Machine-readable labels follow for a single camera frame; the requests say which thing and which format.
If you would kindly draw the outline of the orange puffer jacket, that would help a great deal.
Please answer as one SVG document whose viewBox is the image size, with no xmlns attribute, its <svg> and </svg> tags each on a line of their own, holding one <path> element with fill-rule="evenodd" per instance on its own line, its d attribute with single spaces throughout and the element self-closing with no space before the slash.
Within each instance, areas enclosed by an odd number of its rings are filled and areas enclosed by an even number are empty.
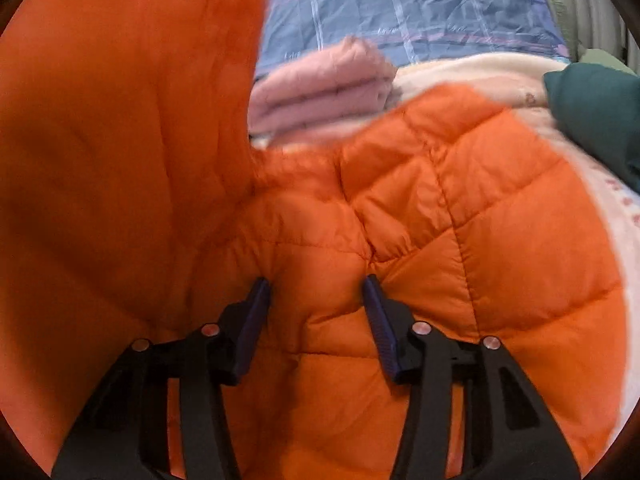
<svg viewBox="0 0 640 480">
<path fill-rule="evenodd" d="M 570 158 L 470 84 L 346 139 L 250 142 L 267 0 L 23 0 L 1 36 L 1 443 L 48 479 L 130 344 L 186 338 L 265 278 L 222 390 L 238 479 L 393 479 L 409 391 L 363 307 L 496 336 L 580 469 L 639 426 L 639 284 Z"/>
</svg>

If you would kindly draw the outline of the dark green folded garment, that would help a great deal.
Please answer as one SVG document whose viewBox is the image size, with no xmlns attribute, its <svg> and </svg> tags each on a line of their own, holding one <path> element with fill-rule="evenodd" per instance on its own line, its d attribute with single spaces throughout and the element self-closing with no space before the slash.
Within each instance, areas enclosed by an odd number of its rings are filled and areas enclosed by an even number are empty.
<svg viewBox="0 0 640 480">
<path fill-rule="evenodd" d="M 590 63 L 544 75 L 559 129 L 634 192 L 639 189 L 639 77 Z"/>
</svg>

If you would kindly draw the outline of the cream fleece blanket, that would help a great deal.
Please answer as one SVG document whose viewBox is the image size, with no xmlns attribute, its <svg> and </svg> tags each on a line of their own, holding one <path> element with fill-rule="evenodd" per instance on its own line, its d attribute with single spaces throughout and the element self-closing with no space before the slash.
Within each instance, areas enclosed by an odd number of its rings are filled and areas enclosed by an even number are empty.
<svg viewBox="0 0 640 480">
<path fill-rule="evenodd" d="M 438 84 L 470 84 L 567 155 L 604 210 L 628 284 L 639 284 L 639 78 L 625 67 L 477 54 L 392 70 L 322 51 L 254 85 L 248 131 L 294 151 L 346 139 Z"/>
</svg>

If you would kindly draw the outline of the pink folded garment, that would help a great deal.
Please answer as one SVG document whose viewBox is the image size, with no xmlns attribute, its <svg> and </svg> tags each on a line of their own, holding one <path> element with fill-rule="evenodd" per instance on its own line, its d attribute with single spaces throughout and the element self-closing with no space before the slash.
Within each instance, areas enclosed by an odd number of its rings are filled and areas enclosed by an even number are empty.
<svg viewBox="0 0 640 480">
<path fill-rule="evenodd" d="M 258 79 L 250 92 L 248 131 L 280 133 L 380 112 L 396 74 L 377 46 L 347 37 Z"/>
</svg>

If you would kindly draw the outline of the green pillow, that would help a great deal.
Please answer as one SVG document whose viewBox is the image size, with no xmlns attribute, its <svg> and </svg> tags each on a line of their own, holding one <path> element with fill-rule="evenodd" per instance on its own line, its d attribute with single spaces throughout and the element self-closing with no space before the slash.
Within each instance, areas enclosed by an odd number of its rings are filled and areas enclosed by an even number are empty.
<svg viewBox="0 0 640 480">
<path fill-rule="evenodd" d="M 573 61 L 588 51 L 602 51 L 625 65 L 626 72 L 639 73 L 638 46 L 611 0 L 548 3 Z"/>
</svg>

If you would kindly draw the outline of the grey curtain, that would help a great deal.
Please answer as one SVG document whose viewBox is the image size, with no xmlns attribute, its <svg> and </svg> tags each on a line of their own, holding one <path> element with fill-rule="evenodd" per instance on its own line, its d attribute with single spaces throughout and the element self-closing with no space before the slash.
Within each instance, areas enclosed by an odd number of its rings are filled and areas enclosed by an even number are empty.
<svg viewBox="0 0 640 480">
<path fill-rule="evenodd" d="M 601 50 L 639 73 L 639 46 L 611 0 L 549 0 L 570 58 Z"/>
</svg>

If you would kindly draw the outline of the blue plaid quilt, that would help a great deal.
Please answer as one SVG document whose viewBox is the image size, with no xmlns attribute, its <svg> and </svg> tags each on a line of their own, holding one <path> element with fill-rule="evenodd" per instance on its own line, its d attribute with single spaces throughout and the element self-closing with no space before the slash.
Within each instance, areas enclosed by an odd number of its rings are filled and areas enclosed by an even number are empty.
<svg viewBox="0 0 640 480">
<path fill-rule="evenodd" d="M 548 0 L 269 0 L 256 74 L 346 37 L 397 67 L 491 52 L 570 58 Z"/>
</svg>

